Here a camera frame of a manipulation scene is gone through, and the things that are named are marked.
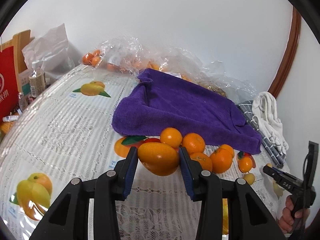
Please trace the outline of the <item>right hand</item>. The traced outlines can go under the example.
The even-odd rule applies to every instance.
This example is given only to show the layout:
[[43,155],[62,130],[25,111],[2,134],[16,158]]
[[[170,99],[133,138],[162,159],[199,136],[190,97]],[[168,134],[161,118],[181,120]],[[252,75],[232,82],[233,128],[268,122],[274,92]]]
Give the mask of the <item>right hand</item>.
[[295,219],[303,218],[303,221],[305,222],[308,216],[310,215],[310,210],[304,209],[297,211],[295,215],[292,217],[291,211],[293,210],[293,208],[294,205],[291,200],[291,196],[287,196],[281,218],[277,222],[283,234],[290,233],[293,230],[293,224]]

